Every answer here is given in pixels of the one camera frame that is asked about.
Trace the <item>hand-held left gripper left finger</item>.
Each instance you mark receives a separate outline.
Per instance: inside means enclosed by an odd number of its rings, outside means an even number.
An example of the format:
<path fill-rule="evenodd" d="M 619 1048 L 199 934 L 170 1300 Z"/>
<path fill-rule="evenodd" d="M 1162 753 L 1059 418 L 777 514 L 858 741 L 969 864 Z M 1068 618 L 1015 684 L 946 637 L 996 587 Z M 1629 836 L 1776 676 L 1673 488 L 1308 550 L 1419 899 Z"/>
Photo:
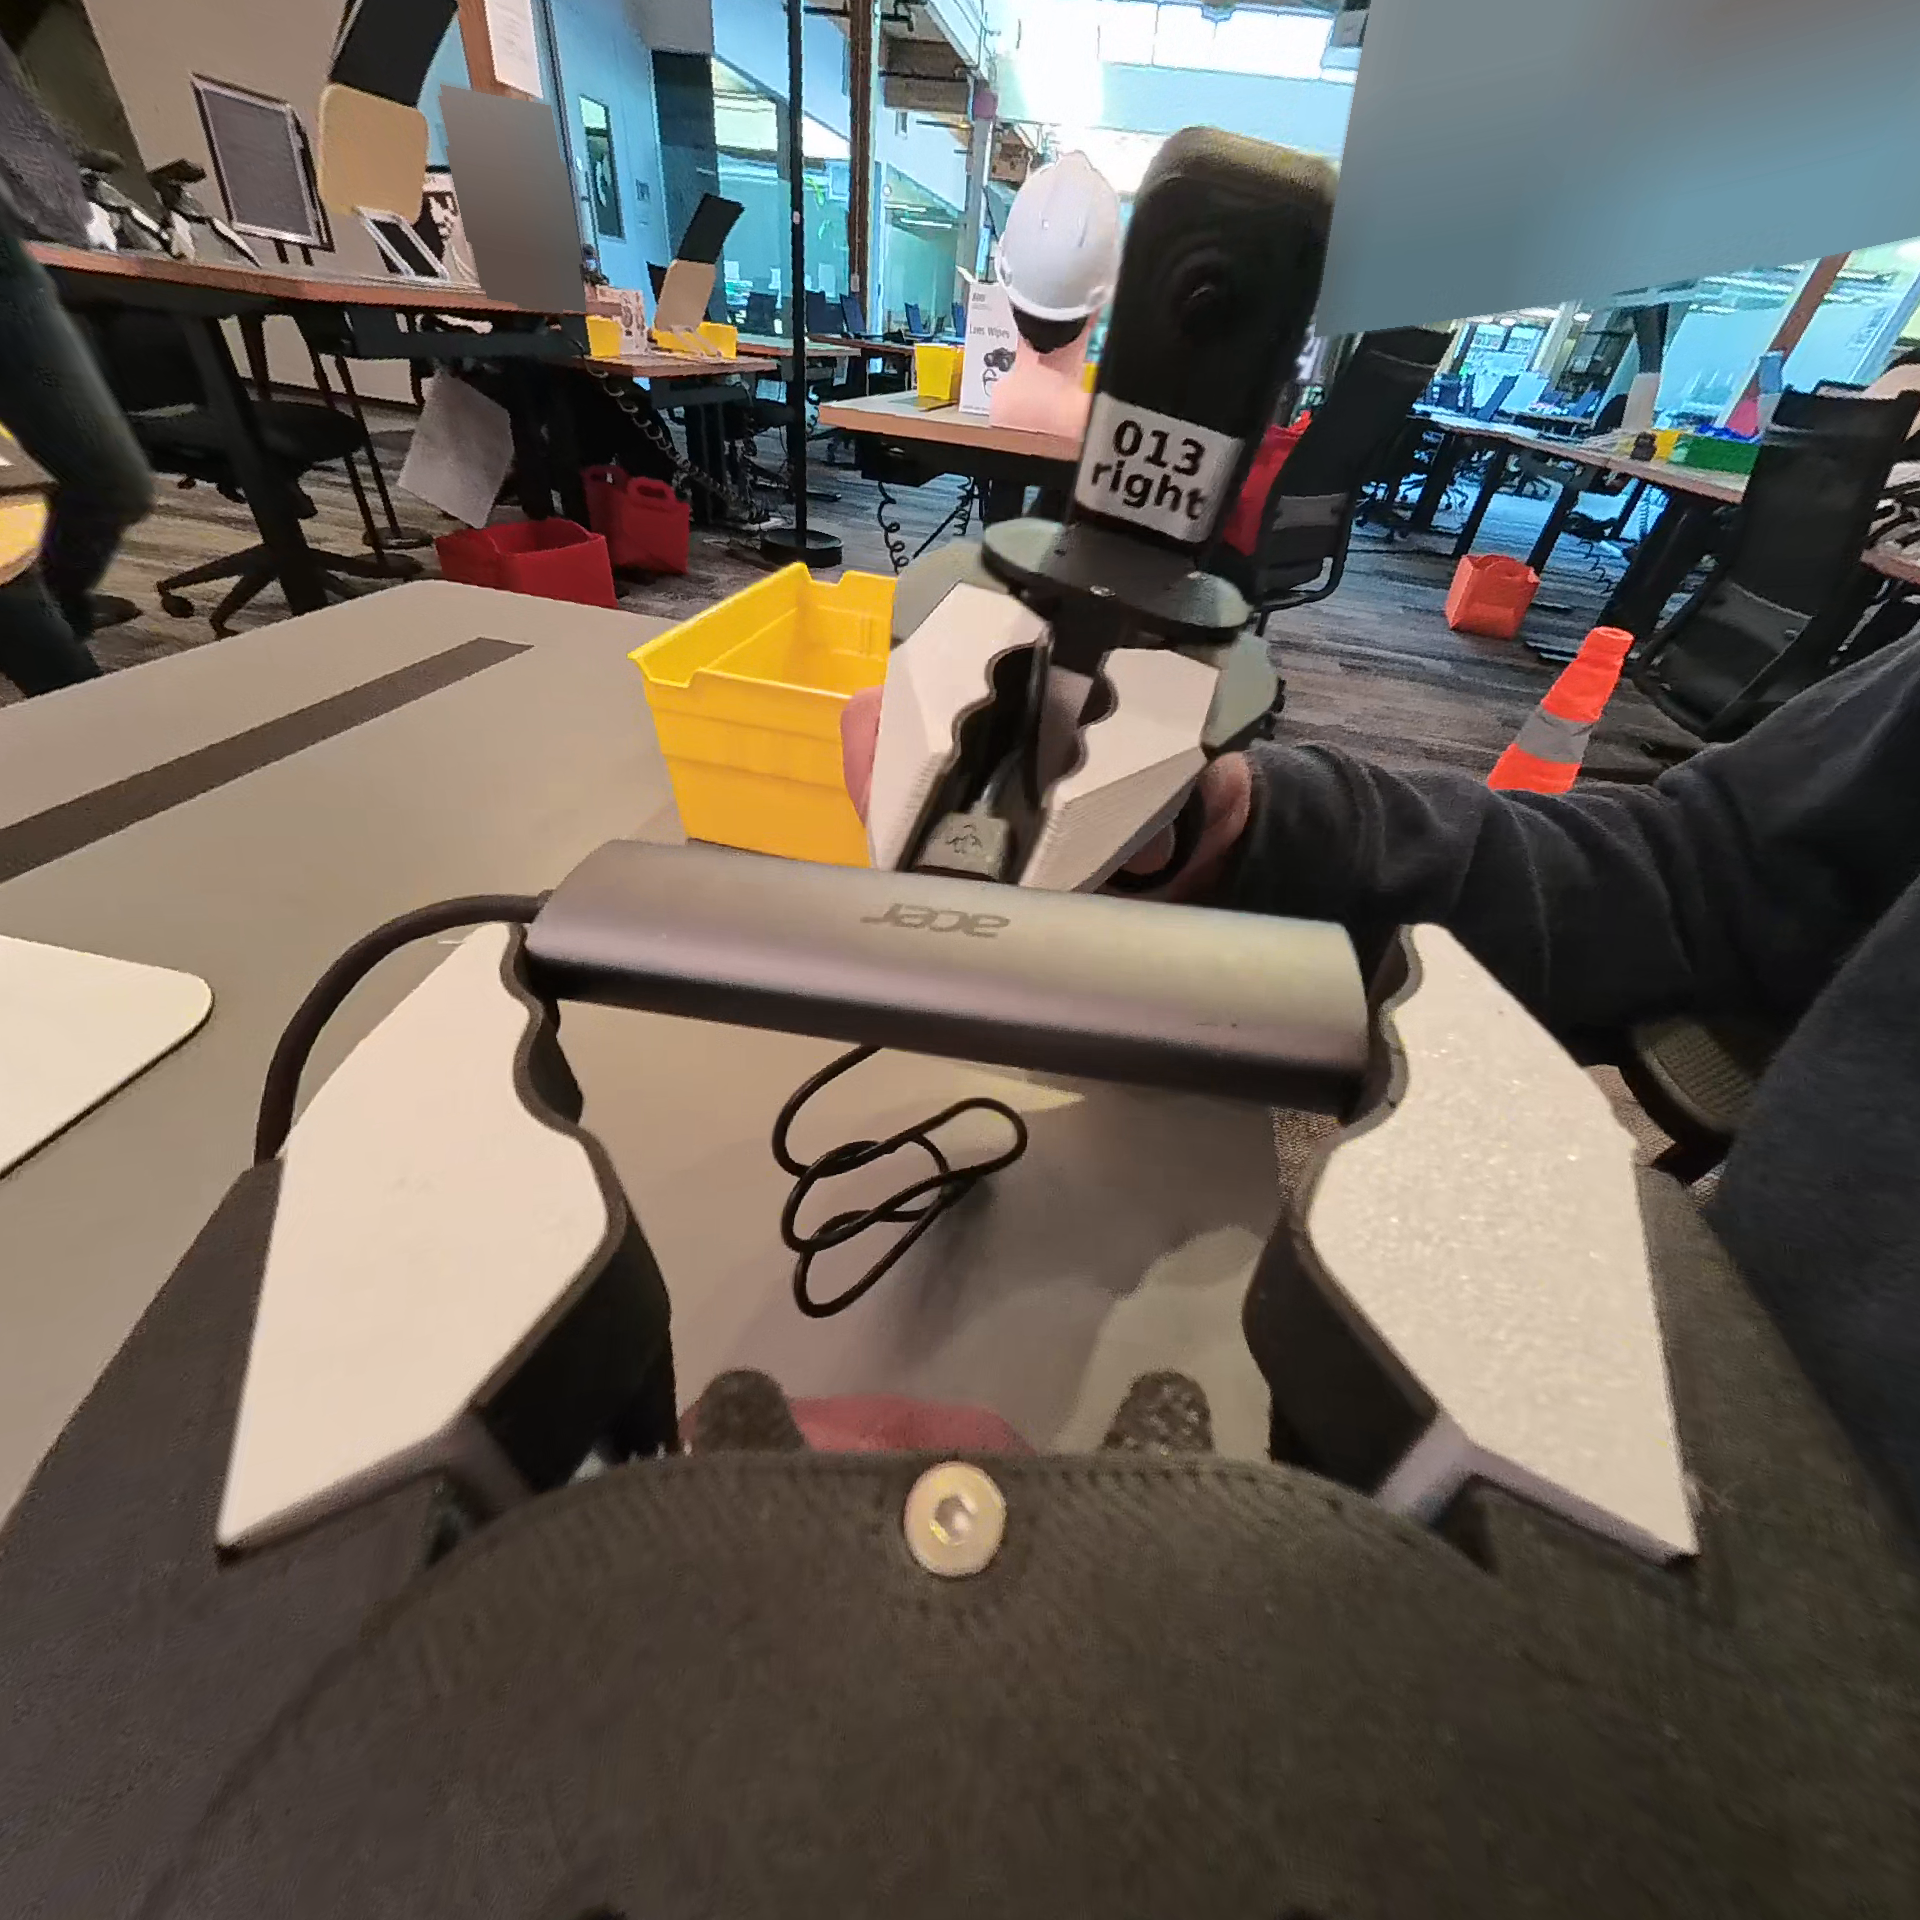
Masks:
<path fill-rule="evenodd" d="M 265 1549 L 407 1481 L 489 1517 L 589 1456 L 680 1451 L 664 1273 L 584 1126 L 520 925 L 466 932 L 269 1171 L 220 1547 Z"/>

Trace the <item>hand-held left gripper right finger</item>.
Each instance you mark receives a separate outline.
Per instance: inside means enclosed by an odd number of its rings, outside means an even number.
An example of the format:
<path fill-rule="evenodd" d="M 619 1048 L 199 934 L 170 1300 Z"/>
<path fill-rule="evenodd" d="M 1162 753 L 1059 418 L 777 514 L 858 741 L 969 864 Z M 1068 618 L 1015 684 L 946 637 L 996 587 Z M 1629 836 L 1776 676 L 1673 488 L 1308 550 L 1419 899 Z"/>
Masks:
<path fill-rule="evenodd" d="M 1378 1019 L 1371 1101 L 1303 1168 L 1244 1308 L 1284 1451 L 1409 1521 L 1483 1484 L 1695 1556 L 1627 1131 L 1440 928 L 1402 932 Z"/>

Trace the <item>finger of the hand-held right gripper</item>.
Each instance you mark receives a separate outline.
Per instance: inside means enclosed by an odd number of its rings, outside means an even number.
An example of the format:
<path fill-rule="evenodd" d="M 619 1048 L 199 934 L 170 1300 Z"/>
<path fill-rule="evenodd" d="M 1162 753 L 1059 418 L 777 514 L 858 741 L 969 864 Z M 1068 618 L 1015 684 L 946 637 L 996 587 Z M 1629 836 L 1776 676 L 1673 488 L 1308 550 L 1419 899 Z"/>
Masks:
<path fill-rule="evenodd" d="M 1041 708 L 1041 813 L 1020 885 L 1092 891 L 1170 827 L 1205 765 L 1209 664 L 1120 646 L 1051 665 Z"/>
<path fill-rule="evenodd" d="M 871 864 L 1015 873 L 1049 624 L 987 582 L 901 582 L 871 764 Z"/>

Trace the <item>grey usb hub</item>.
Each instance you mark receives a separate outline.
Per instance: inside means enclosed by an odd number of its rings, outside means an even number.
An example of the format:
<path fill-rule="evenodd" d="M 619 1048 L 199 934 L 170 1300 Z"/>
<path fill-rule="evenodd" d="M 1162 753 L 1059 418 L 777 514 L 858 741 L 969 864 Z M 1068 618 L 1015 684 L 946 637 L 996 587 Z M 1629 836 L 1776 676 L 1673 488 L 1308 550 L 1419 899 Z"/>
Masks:
<path fill-rule="evenodd" d="M 1331 924 L 615 842 L 543 904 L 559 1001 L 1344 1113 L 1375 1021 Z"/>

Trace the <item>person's right forearm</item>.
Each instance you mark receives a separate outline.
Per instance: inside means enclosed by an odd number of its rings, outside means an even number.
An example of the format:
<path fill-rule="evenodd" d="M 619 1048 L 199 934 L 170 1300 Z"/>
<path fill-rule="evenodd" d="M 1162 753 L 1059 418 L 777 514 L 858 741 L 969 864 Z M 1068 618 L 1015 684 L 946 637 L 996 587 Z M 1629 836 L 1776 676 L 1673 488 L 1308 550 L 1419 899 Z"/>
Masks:
<path fill-rule="evenodd" d="M 1915 1073 L 1915 641 L 1656 785 L 1546 798 L 1321 748 L 1251 764 L 1225 906 L 1360 939 L 1440 925 L 1569 1036 L 1755 1017 Z"/>

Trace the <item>person's right hand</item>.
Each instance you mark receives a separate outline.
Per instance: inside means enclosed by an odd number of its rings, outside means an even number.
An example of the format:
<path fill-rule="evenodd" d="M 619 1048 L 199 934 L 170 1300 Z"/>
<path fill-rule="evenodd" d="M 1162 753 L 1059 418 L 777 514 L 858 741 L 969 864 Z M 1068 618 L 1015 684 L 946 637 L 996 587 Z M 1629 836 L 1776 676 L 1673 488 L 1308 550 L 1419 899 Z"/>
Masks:
<path fill-rule="evenodd" d="M 860 821 L 867 819 L 871 801 L 881 706 L 883 688 L 865 688 L 848 700 L 839 717 L 843 785 Z M 1175 856 L 1175 836 L 1163 834 L 1123 870 L 1128 881 L 1143 881 L 1143 885 L 1120 886 L 1120 876 L 1114 876 L 1106 894 L 1131 894 L 1167 906 L 1207 906 L 1217 899 L 1252 819 L 1252 764 L 1244 754 L 1215 758 L 1196 782 L 1189 801 L 1196 801 L 1203 810 L 1203 827 L 1189 853 Z"/>

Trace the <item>white hard hat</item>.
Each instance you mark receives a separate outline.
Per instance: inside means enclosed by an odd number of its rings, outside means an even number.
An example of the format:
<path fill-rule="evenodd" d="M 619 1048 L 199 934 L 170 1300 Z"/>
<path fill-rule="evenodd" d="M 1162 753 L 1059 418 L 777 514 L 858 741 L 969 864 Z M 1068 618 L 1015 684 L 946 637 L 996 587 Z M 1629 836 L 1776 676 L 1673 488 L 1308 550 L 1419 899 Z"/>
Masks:
<path fill-rule="evenodd" d="M 1041 323 L 1090 320 L 1120 275 L 1120 197 L 1092 158 L 1069 150 L 1031 172 L 999 235 L 996 277 Z"/>

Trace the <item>pink mannequin head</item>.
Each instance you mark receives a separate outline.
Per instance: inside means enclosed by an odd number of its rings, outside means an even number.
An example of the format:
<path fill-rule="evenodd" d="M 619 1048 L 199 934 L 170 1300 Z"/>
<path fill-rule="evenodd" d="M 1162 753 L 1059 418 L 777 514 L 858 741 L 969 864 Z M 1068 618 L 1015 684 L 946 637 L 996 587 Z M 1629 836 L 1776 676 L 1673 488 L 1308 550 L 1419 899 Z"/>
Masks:
<path fill-rule="evenodd" d="M 1013 304 L 1015 364 L 992 387 L 994 427 L 1068 441 L 1077 453 L 1090 413 L 1089 338 L 1098 313 L 1044 320 Z"/>

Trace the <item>black office chair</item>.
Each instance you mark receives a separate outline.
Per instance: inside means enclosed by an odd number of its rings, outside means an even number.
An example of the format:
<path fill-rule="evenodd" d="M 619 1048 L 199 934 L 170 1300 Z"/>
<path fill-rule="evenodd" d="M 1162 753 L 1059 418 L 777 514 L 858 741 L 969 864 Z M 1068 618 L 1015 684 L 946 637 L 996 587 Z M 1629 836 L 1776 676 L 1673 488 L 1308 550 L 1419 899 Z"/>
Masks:
<path fill-rule="evenodd" d="M 1635 686 L 1717 745 L 1827 680 L 1869 598 L 1864 565 L 1888 474 L 1915 424 L 1915 392 L 1791 392 L 1705 582 L 1635 654 Z"/>
<path fill-rule="evenodd" d="M 235 504 L 247 504 L 243 475 L 229 453 L 224 430 L 203 394 L 201 372 L 188 350 L 180 317 L 133 306 L 96 306 L 80 313 L 80 328 L 96 350 L 112 395 L 123 405 L 135 443 L 155 474 L 171 475 L 180 488 L 208 488 Z M 372 526 L 368 497 L 362 490 L 354 458 L 370 454 L 368 433 L 347 412 L 324 400 L 255 400 L 243 410 L 259 430 L 265 460 L 274 475 L 296 492 L 301 518 L 316 514 L 299 490 L 301 481 L 324 467 L 343 464 L 354 504 L 367 529 Z M 226 636 L 237 610 L 247 608 L 273 582 L 269 549 L 255 545 L 224 561 L 189 566 L 155 582 L 163 612 L 192 618 L 185 587 L 234 580 L 229 594 L 208 612 L 216 636 Z"/>
<path fill-rule="evenodd" d="M 1449 328 L 1360 337 L 1266 492 L 1245 596 L 1265 626 L 1340 585 L 1360 494 L 1448 358 Z"/>

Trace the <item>white metal stand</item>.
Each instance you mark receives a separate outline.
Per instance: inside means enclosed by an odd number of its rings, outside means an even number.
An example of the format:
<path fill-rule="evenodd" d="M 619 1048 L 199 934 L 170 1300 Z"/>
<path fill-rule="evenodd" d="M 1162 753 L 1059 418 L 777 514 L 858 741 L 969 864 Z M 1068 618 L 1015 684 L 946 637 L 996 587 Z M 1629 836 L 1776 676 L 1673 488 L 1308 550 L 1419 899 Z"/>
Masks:
<path fill-rule="evenodd" d="M 2 938 L 2 1172 L 203 1028 L 211 986 L 93 950 Z"/>

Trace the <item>person's dark sweater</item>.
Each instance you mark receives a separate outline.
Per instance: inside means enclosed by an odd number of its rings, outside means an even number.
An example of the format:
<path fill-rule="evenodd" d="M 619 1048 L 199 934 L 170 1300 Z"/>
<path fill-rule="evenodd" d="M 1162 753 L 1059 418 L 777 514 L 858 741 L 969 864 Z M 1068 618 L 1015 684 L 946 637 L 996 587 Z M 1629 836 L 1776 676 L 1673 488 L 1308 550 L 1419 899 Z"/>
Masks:
<path fill-rule="evenodd" d="M 1768 1070 L 1707 1216 L 1815 1393 L 1915 1522 L 1915 885 Z"/>

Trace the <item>orange fabric bin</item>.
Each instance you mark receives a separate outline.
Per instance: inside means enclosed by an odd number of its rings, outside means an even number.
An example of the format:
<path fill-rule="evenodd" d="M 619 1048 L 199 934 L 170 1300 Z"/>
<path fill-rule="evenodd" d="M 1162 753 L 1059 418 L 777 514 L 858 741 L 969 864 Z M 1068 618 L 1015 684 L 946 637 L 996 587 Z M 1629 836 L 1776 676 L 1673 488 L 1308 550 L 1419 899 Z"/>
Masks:
<path fill-rule="evenodd" d="M 1541 580 L 1541 572 L 1523 561 L 1469 553 L 1456 562 L 1448 590 L 1448 626 L 1473 637 L 1515 641 Z"/>

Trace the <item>black pole stand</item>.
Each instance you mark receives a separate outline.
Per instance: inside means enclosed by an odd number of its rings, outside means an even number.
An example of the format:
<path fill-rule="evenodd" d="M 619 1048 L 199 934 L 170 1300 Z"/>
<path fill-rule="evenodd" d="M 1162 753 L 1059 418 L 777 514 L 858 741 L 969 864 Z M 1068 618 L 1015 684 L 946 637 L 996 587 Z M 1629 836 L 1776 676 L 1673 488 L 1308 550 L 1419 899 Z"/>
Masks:
<path fill-rule="evenodd" d="M 787 52 L 787 337 L 789 358 L 784 372 L 787 424 L 784 424 L 784 472 L 787 472 L 787 521 L 761 530 L 760 553 L 765 561 L 807 570 L 836 570 L 843 565 L 839 538 L 809 524 L 809 418 L 807 418 L 807 197 L 805 197 L 805 60 L 803 60 L 803 3 L 784 3 L 784 52 Z"/>

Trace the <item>red plastic bin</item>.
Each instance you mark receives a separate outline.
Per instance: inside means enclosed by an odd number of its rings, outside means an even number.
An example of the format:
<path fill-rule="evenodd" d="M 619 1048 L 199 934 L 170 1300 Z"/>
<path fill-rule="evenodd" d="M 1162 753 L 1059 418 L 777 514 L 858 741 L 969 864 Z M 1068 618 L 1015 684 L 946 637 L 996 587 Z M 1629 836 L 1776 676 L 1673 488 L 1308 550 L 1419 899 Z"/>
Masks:
<path fill-rule="evenodd" d="M 609 542 L 573 518 L 515 518 L 442 534 L 442 578 L 588 608 L 618 608 Z"/>

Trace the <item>grey flat panel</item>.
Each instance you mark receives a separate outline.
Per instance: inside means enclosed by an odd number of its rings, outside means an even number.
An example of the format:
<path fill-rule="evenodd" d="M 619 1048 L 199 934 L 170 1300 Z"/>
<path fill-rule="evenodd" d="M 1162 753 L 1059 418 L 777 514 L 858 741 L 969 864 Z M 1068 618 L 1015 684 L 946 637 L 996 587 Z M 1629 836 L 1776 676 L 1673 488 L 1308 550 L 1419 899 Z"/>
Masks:
<path fill-rule="evenodd" d="M 584 313 L 584 241 L 553 113 L 469 86 L 442 86 L 440 108 L 482 290 L 539 313 Z"/>

